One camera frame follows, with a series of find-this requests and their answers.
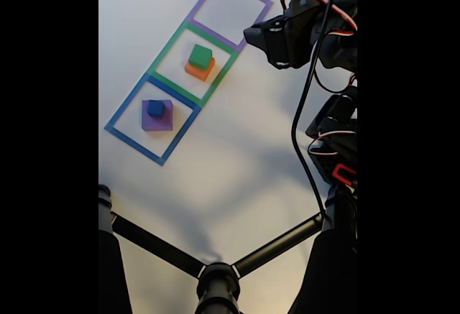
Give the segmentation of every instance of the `purple square outline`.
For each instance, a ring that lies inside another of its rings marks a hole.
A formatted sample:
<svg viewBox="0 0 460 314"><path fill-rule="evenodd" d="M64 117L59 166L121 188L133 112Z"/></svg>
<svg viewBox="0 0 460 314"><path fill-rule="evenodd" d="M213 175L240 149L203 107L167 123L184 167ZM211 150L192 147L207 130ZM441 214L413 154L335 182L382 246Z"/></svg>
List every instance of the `purple square outline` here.
<svg viewBox="0 0 460 314"><path fill-rule="evenodd" d="M205 1L206 0L198 0L197 3L195 4L195 6L188 13L188 15L185 18L185 20L187 22L189 22L190 24L195 25L197 28L202 29L204 32L207 32L208 34L210 34L214 38L218 39L219 41L221 41L225 45L233 48L237 52L241 52L241 50L243 49L243 47L247 43L246 40L244 39L244 37L241 40L241 42L239 43L239 45L235 45L232 41L226 39L222 35L218 34L217 32L214 32L213 30L209 29L207 26L205 26L205 25L201 24L200 22L198 22L198 21L193 19L194 16L196 15L196 13L198 12L198 10L201 9L201 7L204 5ZM263 18L265 17L265 15L267 14L268 10L270 10L270 8L273 5L273 2L270 1L270 0L260 0L260 1L265 4L265 7L262 9L262 11L260 12L259 16L254 21L254 24L258 23L258 22L261 22L263 20Z"/></svg>
<svg viewBox="0 0 460 314"><path fill-rule="evenodd" d="M161 117L153 117L147 113L149 100L142 101L142 129L144 131L171 131L173 129L173 103L161 100L165 104L165 112Z"/></svg>

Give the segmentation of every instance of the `white table surface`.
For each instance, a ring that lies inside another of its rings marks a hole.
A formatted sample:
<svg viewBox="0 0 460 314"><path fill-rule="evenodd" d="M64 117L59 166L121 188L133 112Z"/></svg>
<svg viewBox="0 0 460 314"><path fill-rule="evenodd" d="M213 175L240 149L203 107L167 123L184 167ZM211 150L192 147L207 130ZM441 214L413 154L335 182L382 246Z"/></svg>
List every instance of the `white table surface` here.
<svg viewBox="0 0 460 314"><path fill-rule="evenodd" d="M290 140L308 66L277 70L247 45L163 167L104 130L196 1L99 0L99 183L111 189L114 211L138 226L206 264L232 264L318 212ZM266 19L282 12L272 1ZM318 63L318 75L338 88L349 73ZM302 149L329 96L312 84L298 126ZM328 185L306 158L325 199ZM197 280L118 237L134 314L194 313ZM312 244L243 278L240 310L286 313Z"/></svg>

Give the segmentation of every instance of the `black joint connector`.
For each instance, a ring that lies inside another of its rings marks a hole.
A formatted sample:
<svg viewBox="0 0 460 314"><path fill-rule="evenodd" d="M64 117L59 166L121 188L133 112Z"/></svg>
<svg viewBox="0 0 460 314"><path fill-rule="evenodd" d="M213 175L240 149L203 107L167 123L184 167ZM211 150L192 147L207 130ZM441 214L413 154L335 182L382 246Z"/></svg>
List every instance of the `black joint connector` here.
<svg viewBox="0 0 460 314"><path fill-rule="evenodd" d="M112 207L112 203L110 201L110 190L105 185L99 185L98 202L109 209Z"/></svg>
<svg viewBox="0 0 460 314"><path fill-rule="evenodd" d="M235 300L238 300L240 287L238 276L230 265L223 262L216 262L206 266L198 281L196 293L198 298L202 298L211 281L220 279L226 280L229 284L230 292Z"/></svg>
<svg viewBox="0 0 460 314"><path fill-rule="evenodd" d="M105 194L107 194L110 197L110 190L107 186L99 185L99 190L102 190L103 192L105 192Z"/></svg>

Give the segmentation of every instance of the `black cable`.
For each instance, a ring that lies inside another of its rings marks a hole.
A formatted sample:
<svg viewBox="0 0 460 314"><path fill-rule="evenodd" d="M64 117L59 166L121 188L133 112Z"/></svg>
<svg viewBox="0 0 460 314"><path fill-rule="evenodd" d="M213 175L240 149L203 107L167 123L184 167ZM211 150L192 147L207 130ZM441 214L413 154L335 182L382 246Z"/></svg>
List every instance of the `black cable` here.
<svg viewBox="0 0 460 314"><path fill-rule="evenodd" d="M313 71L313 75L315 76L315 80L316 82L318 83L318 85L320 87L322 87L323 90L326 90L328 93L343 93L346 89L348 89L349 85L347 85L344 89L342 90L338 90L338 91L334 91L334 90L331 90L331 89L327 89L327 87L325 87L322 82L320 82L319 78L318 78L318 74L316 73L316 70Z"/></svg>
<svg viewBox="0 0 460 314"><path fill-rule="evenodd" d="M321 25L320 35L324 35L326 33L327 19L331 12L333 1L334 0L328 0L328 4L326 5L326 10L324 11L324 17L323 17L323 24ZM305 170L305 173L307 174L307 177L310 180L310 184L313 189L313 193L315 193L316 201L318 201L318 206L319 206L319 211L321 212L321 216L323 217L323 219L327 219L326 210L324 210L323 202L321 201L321 196L319 195L318 188L316 187L316 184L315 184L315 180L313 179L310 169L308 169L307 162L303 158L302 152L300 151L300 147L298 146L298 143L297 143L297 137L295 135L297 132L297 125L300 119L300 114L302 113L303 106L305 105L305 100L307 99L307 93L308 93L308 90L310 89L311 81L313 79L313 72L315 70L316 63L318 62L319 50L321 48L322 43L323 43L323 37L319 37L318 44L316 45L315 51L313 52L313 57L311 59L311 65L310 65L310 69L308 70L307 80L305 81L305 86L303 88L302 96L300 97L299 105L294 115L293 125L290 130L290 136L293 141L295 153L299 157L300 163L302 163L303 169Z"/></svg>

